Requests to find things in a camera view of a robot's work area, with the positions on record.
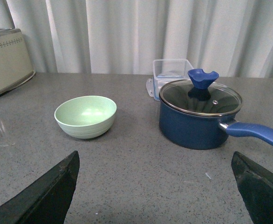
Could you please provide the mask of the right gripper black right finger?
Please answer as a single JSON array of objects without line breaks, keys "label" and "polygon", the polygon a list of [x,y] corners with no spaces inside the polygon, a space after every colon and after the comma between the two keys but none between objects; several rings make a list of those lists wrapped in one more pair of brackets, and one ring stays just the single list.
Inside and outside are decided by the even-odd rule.
[{"label": "right gripper black right finger", "polygon": [[273,173],[240,152],[234,152],[231,167],[253,223],[273,224]]}]

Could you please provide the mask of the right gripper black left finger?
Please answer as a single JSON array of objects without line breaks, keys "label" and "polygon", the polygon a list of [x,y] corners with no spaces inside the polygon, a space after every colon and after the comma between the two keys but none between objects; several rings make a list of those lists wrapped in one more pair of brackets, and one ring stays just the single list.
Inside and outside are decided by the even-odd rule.
[{"label": "right gripper black left finger", "polygon": [[18,195],[0,206],[0,224],[62,224],[70,208],[79,173],[72,152]]}]

